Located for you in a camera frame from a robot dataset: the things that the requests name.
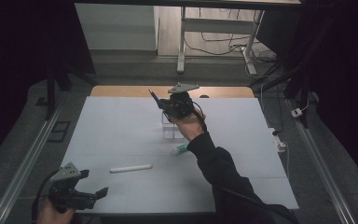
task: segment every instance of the white tabletop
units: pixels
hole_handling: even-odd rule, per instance
[[[216,146],[228,150],[238,172],[249,177],[265,203],[297,209],[260,105],[255,98],[196,99],[207,114]],[[89,170],[76,189],[109,187],[86,213],[144,214],[213,212],[211,186],[196,157],[171,150],[185,139],[164,139],[161,110],[150,98],[88,97],[62,165]],[[115,167],[153,164],[150,170],[109,174]]]

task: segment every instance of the white desk leg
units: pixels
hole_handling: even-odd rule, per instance
[[[185,26],[186,26],[186,8],[181,8],[181,27],[180,27],[180,44],[178,53],[178,67],[176,72],[182,74],[185,72]]]
[[[257,30],[258,27],[260,25],[261,22],[261,17],[263,16],[264,11],[259,11],[257,10],[255,12],[256,16],[255,16],[255,23],[254,26],[252,28],[252,32],[251,35],[249,36],[249,40],[248,40],[248,44],[246,45],[246,49],[242,51],[242,55],[243,58],[245,59],[246,62],[246,67],[248,68],[249,71],[249,75],[250,76],[255,76],[257,75],[257,72],[255,71],[255,66],[252,62],[252,58],[251,58],[251,50],[252,50],[252,45],[255,41],[255,35],[257,34]]]

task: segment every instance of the black jacket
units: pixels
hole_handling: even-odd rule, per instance
[[[216,214],[221,223],[275,223],[273,216],[265,209],[241,200],[221,188],[261,202],[248,178],[240,176],[228,151],[215,147],[209,133],[203,133],[187,146],[193,152],[206,180],[213,186]]]

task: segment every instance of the person's left hand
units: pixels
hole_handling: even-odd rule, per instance
[[[75,213],[75,209],[70,208],[65,213],[59,213],[53,203],[48,200],[43,209],[37,215],[37,224],[69,224]]]

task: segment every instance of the white stick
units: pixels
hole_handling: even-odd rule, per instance
[[[153,168],[152,164],[113,168],[113,169],[110,169],[110,174],[138,171],[138,170],[147,170],[147,169],[151,169],[151,168]]]

